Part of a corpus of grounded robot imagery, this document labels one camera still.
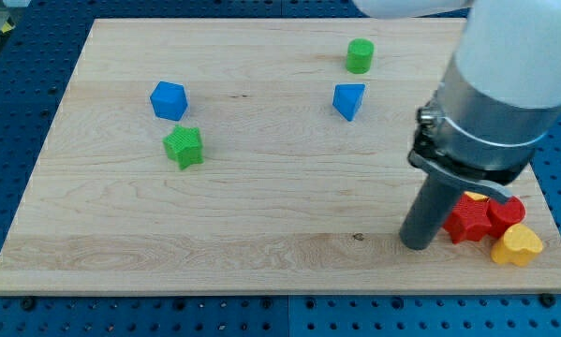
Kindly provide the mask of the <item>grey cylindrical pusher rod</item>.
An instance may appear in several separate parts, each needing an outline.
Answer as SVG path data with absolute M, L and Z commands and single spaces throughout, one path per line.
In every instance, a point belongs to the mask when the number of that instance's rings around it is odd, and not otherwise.
M 402 243 L 413 250 L 427 248 L 462 194 L 462 189 L 428 175 L 399 230 Z

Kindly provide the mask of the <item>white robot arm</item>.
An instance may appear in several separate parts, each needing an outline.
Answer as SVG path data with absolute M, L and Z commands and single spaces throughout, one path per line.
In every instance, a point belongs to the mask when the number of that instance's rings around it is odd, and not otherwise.
M 561 114 L 561 0 L 357 0 L 377 19 L 466 8 L 432 98 L 417 112 L 408 162 L 426 173 L 399 236 L 422 250 L 467 191 L 499 202 Z

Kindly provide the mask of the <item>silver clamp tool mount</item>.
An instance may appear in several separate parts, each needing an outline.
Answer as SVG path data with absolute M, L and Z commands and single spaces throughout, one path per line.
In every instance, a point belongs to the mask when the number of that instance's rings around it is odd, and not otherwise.
M 454 204 L 470 191 L 506 203 L 512 198 L 507 185 L 560 114 L 561 103 L 527 108 L 481 92 L 451 57 L 432 99 L 417 112 L 408 160 L 427 178 L 416 200 L 445 194 Z

